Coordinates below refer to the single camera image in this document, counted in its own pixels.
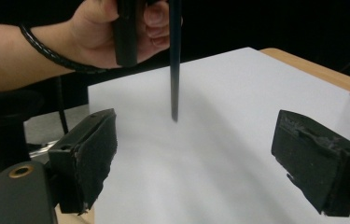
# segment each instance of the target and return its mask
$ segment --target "forearm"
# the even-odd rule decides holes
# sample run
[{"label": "forearm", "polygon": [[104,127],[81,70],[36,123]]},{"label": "forearm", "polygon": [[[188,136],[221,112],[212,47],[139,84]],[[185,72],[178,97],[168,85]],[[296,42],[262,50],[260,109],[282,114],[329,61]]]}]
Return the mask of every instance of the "forearm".
[{"label": "forearm", "polygon": [[[66,24],[35,28],[35,36],[62,54],[71,54]],[[0,25],[0,91],[8,91],[72,72],[38,53],[16,26]]]}]

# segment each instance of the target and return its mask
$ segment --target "human hand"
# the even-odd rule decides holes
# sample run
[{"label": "human hand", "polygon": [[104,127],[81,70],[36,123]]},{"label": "human hand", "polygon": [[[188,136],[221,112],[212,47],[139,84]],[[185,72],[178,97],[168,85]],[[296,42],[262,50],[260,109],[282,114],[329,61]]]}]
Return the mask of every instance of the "human hand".
[{"label": "human hand", "polygon": [[[77,61],[101,68],[116,63],[111,22],[119,17],[117,0],[86,0],[69,21]],[[169,48],[169,6],[160,0],[141,6],[137,17],[137,61],[140,63]]]}]

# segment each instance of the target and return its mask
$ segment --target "white sheet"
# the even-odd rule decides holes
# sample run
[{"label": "white sheet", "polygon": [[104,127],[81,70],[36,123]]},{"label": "white sheet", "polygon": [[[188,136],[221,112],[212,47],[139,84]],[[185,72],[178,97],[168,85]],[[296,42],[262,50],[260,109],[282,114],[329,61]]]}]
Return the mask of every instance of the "white sheet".
[{"label": "white sheet", "polygon": [[183,63],[179,122],[169,68],[89,88],[115,108],[118,153],[96,223],[350,223],[325,217],[271,154],[280,109],[350,139],[350,94],[254,49]]}]

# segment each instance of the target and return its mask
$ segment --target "white surface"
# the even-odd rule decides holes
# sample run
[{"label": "white surface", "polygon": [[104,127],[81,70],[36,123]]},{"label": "white surface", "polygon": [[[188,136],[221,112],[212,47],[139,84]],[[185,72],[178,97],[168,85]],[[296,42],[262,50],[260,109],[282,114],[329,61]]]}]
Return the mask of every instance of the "white surface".
[{"label": "white surface", "polygon": [[179,122],[169,68],[90,87],[115,108],[118,153],[96,223],[350,223],[325,217],[271,154],[280,109],[350,139],[350,95],[253,49],[183,63]]}]

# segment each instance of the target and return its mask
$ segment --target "white paper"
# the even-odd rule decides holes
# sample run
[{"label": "white paper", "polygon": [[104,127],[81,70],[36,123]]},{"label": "white paper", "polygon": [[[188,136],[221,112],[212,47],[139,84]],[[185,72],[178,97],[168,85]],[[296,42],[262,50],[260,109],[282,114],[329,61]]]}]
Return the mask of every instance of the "white paper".
[{"label": "white paper", "polygon": [[349,92],[238,49],[181,64],[174,123],[169,80],[166,67],[89,88],[92,113],[118,115],[96,223],[350,223],[319,215],[271,154],[280,109],[350,139]]}]

